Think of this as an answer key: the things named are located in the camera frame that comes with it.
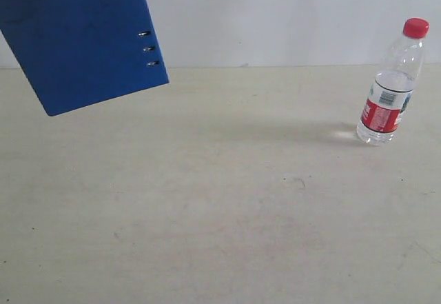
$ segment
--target clear plastic bottle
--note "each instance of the clear plastic bottle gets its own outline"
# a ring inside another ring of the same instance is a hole
[[[357,125],[357,135],[363,142],[380,145],[392,140],[417,85],[424,60],[423,39],[428,31],[427,21],[411,18],[402,36],[389,48]]]

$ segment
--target beige table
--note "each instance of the beige table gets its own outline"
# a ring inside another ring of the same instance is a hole
[[[374,70],[170,70],[52,118],[0,70],[0,303],[441,303],[441,66],[380,148]]]

